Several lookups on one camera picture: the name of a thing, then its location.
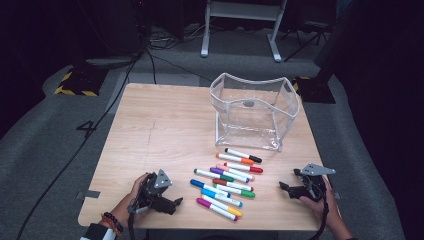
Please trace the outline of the black yellow striped base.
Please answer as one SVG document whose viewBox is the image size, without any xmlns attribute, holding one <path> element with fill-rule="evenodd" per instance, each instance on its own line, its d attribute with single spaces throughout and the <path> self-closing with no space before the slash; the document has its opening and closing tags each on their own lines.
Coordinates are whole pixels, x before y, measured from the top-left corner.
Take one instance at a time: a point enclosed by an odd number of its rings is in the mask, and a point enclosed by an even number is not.
<svg viewBox="0 0 424 240">
<path fill-rule="evenodd" d="M 73 96 L 99 96 L 107 74 L 108 71 L 104 69 L 82 71 L 71 68 L 64 75 L 54 93 Z"/>
<path fill-rule="evenodd" d="M 293 79 L 293 87 L 303 102 L 335 104 L 336 101 L 327 83 L 315 78 L 297 76 Z"/>
</svg>

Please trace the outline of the orange-capped white marker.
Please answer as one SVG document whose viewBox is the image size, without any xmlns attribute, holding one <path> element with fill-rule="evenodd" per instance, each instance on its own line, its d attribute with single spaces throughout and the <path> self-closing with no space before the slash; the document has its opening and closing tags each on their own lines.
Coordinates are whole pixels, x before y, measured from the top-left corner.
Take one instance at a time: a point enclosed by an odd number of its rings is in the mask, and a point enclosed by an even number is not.
<svg viewBox="0 0 424 240">
<path fill-rule="evenodd" d="M 253 160 L 248 158 L 242 158 L 242 157 L 237 157 L 237 156 L 232 156 L 232 155 L 227 155 L 222 153 L 216 153 L 216 157 L 219 159 L 240 162 L 240 163 L 248 164 L 248 165 L 253 165 L 255 163 Z"/>
</svg>

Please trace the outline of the pink-capped white marker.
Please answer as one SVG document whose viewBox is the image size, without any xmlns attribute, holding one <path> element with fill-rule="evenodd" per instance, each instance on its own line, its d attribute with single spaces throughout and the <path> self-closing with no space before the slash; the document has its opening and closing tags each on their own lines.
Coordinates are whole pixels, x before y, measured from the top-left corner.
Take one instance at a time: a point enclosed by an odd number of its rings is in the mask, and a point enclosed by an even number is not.
<svg viewBox="0 0 424 240">
<path fill-rule="evenodd" d="M 216 167 L 219 168 L 219 169 L 221 169 L 221 170 L 230 172 L 232 174 L 236 174 L 236 175 L 239 175 L 239 176 L 246 177 L 246 178 L 248 178 L 251 181 L 254 181 L 255 180 L 255 177 L 253 175 L 251 175 L 251 174 L 244 173 L 244 172 L 241 172 L 241 171 L 238 171 L 238 170 L 229 168 L 229 167 L 224 166 L 224 165 L 221 165 L 221 164 L 217 164 Z"/>
</svg>

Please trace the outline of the magenta-capped white marker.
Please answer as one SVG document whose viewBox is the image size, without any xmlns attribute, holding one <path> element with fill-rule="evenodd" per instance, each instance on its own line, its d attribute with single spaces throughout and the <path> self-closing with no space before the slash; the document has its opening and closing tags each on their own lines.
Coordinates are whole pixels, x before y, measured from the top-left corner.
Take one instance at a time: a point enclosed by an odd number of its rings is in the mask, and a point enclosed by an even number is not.
<svg viewBox="0 0 424 240">
<path fill-rule="evenodd" d="M 228 211 L 206 201 L 203 198 L 197 198 L 196 201 L 197 201 L 198 204 L 204 206 L 205 208 L 211 209 L 212 211 L 214 211 L 214 212 L 216 212 L 216 213 L 218 213 L 218 214 L 220 214 L 220 215 L 222 215 L 222 216 L 224 216 L 224 217 L 226 217 L 226 218 L 228 218 L 232 221 L 238 221 L 238 217 L 236 215 L 234 215 L 234 214 L 232 214 L 232 213 L 230 213 L 230 212 L 228 212 Z"/>
</svg>

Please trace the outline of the light green-capped white marker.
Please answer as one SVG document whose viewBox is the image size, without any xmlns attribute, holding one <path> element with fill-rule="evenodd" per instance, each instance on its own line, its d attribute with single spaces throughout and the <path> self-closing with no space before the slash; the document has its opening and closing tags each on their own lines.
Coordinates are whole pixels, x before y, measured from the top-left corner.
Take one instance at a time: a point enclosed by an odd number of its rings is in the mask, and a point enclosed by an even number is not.
<svg viewBox="0 0 424 240">
<path fill-rule="evenodd" d="M 244 196 L 244 197 L 248 197 L 248 198 L 255 198 L 255 196 L 256 196 L 256 194 L 252 191 L 232 188 L 232 187 L 223 186 L 223 185 L 219 185 L 219 184 L 213 184 L 213 186 L 216 189 L 223 190 L 223 191 L 230 192 L 230 193 L 235 193 L 235 194 L 238 194 L 238 195 L 241 195 L 241 196 Z"/>
</svg>

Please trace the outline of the dark blue-capped white marker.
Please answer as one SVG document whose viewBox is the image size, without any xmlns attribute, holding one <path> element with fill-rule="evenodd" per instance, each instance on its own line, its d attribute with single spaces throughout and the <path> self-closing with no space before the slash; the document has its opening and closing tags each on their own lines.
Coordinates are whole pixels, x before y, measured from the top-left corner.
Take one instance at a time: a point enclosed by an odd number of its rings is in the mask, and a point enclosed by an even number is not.
<svg viewBox="0 0 424 240">
<path fill-rule="evenodd" d="M 212 186 L 209 186 L 209 185 L 207 185 L 207 184 L 205 184 L 203 182 L 200 182 L 198 180 L 195 180 L 195 179 L 191 179 L 190 180 L 190 184 L 193 185 L 193 186 L 196 186 L 196 187 L 198 187 L 200 189 L 208 189 L 210 191 L 213 191 L 213 192 L 216 192 L 216 193 L 219 193 L 219 194 L 223 194 L 224 196 L 227 196 L 227 197 L 230 197 L 231 196 L 231 194 L 228 193 L 228 192 L 225 192 L 223 190 L 216 189 L 216 188 L 214 188 Z"/>
</svg>

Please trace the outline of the black slanted pole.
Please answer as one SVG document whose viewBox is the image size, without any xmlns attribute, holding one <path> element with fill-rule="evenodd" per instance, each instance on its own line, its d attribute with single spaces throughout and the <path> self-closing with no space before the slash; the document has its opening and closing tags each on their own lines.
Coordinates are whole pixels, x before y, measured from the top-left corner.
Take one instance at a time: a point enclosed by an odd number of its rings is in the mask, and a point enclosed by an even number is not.
<svg viewBox="0 0 424 240">
<path fill-rule="evenodd" d="M 328 81 L 337 66 L 337 55 L 345 41 L 345 28 L 351 12 L 351 2 L 353 0 L 337 0 L 336 4 L 336 25 L 333 32 L 320 50 L 314 63 L 320 68 L 316 78 L 319 81 Z"/>
</svg>

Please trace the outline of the black-capped white marker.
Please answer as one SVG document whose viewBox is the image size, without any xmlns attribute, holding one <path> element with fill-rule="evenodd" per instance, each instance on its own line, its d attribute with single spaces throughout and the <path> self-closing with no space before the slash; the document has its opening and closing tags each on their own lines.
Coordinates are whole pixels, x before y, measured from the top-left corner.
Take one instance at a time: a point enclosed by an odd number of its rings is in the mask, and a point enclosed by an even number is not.
<svg viewBox="0 0 424 240">
<path fill-rule="evenodd" d="M 242 158 L 247 158 L 247 159 L 253 160 L 256 163 L 262 163 L 262 159 L 261 158 L 256 157 L 256 156 L 253 156 L 253 155 L 242 153 L 242 152 L 236 151 L 234 149 L 230 149 L 230 148 L 225 148 L 224 151 L 226 153 L 229 153 L 229 154 L 232 154 L 232 155 L 235 155 L 235 156 L 238 156 L 238 157 L 242 157 Z"/>
</svg>

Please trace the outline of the dark green-capped white marker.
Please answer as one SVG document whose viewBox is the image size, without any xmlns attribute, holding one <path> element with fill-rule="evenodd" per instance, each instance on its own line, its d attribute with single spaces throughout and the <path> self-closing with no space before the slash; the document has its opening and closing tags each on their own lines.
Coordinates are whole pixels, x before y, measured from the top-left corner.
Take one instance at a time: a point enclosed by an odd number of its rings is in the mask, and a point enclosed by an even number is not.
<svg viewBox="0 0 424 240">
<path fill-rule="evenodd" d="M 233 182 L 234 178 L 232 177 L 228 177 L 222 174 L 217 174 L 217 173 L 213 173 L 213 172 L 208 172 L 208 171 L 204 171 L 201 169 L 194 169 L 194 173 L 198 174 L 198 175 L 203 175 L 203 176 L 207 176 L 207 177 L 211 177 L 211 178 L 217 178 L 217 179 L 221 179 L 224 181 L 228 181 L 228 182 Z"/>
</svg>

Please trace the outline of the brown-capped white marker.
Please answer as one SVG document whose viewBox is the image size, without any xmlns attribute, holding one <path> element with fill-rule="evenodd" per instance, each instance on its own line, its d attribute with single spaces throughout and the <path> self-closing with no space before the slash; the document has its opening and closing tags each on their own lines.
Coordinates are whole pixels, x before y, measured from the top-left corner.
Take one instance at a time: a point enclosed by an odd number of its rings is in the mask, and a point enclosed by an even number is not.
<svg viewBox="0 0 424 240">
<path fill-rule="evenodd" d="M 242 185 L 242 184 L 237 184 L 237 183 L 233 183 L 233 182 L 228 182 L 225 180 L 221 180 L 221 179 L 213 179 L 212 180 L 214 184 L 219 184 L 219 185 L 223 185 L 223 186 L 228 186 L 228 187 L 233 187 L 236 189 L 240 189 L 240 190 L 246 190 L 246 191 L 254 191 L 254 188 L 251 186 L 247 186 L 247 185 Z"/>
</svg>

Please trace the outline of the light blue-capped white marker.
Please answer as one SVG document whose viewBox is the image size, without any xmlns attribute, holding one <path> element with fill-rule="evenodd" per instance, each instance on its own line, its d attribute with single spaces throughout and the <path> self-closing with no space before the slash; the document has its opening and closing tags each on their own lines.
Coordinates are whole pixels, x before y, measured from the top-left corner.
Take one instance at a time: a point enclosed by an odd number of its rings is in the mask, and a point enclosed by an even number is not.
<svg viewBox="0 0 424 240">
<path fill-rule="evenodd" d="M 218 200 L 222 200 L 222 201 L 224 201 L 226 203 L 232 204 L 232 205 L 237 206 L 237 207 L 242 207 L 243 206 L 243 203 L 241 201 L 238 201 L 238 200 L 229 198 L 227 196 L 224 196 L 223 194 L 219 194 L 219 193 L 210 191 L 208 189 L 202 189 L 201 190 L 201 193 L 204 194 L 204 195 L 206 195 L 206 196 L 208 196 L 208 197 L 211 197 L 211 198 L 214 198 L 214 199 L 218 199 Z"/>
</svg>

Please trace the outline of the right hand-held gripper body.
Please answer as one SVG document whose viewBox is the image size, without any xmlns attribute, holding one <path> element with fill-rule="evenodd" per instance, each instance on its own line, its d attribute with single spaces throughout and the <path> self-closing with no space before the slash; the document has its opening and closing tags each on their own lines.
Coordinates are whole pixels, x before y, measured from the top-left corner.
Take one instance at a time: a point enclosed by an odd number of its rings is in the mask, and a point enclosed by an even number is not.
<svg viewBox="0 0 424 240">
<path fill-rule="evenodd" d="M 301 182 L 306 188 L 307 197 L 318 202 L 326 193 L 324 175 L 335 174 L 336 170 L 310 163 L 300 170 Z"/>
</svg>

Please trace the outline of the yellow-capped white marker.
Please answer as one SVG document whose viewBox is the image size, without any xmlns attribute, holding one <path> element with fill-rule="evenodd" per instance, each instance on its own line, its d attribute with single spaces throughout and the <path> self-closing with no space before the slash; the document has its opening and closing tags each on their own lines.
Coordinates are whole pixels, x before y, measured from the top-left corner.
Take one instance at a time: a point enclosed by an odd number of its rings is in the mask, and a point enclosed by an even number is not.
<svg viewBox="0 0 424 240">
<path fill-rule="evenodd" d="M 218 206 L 218 207 L 220 207 L 220 208 L 222 208 L 224 210 L 227 210 L 228 212 L 234 214 L 235 216 L 241 217 L 243 215 L 241 211 L 239 211 L 239 210 L 237 210 L 235 208 L 232 208 L 230 206 L 227 206 L 227 205 L 225 205 L 225 204 L 223 204 L 223 203 L 221 203 L 221 202 L 219 202 L 219 201 L 217 201 L 217 200 L 215 200 L 215 199 L 213 199 L 213 198 L 211 198 L 211 197 L 209 197 L 207 195 L 202 194 L 201 197 L 203 199 L 205 199 L 206 201 L 209 201 L 212 204 L 214 204 L 214 205 L 216 205 L 216 206 Z"/>
</svg>

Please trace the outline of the clear plastic pouch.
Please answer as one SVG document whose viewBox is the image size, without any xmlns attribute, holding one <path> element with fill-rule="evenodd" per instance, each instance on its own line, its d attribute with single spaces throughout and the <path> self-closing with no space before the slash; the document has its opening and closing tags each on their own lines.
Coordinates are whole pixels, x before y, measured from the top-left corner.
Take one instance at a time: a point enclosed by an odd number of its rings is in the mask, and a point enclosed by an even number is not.
<svg viewBox="0 0 424 240">
<path fill-rule="evenodd" d="M 300 111 L 300 99 L 286 77 L 247 80 L 229 73 L 210 86 L 216 111 L 215 143 L 281 151 Z"/>
</svg>

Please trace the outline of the red-capped white marker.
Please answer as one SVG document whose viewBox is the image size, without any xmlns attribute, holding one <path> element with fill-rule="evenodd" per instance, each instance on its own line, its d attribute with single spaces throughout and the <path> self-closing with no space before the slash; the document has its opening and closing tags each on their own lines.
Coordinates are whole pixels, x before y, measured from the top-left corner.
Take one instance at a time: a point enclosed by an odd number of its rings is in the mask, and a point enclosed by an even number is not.
<svg viewBox="0 0 424 240">
<path fill-rule="evenodd" d="M 253 166 L 247 166 L 247 165 L 241 165 L 241 164 L 235 164 L 235 163 L 227 163 L 227 162 L 224 163 L 224 166 L 227 166 L 233 169 L 254 172 L 254 173 L 263 173 L 263 169 L 259 167 L 253 167 Z"/>
</svg>

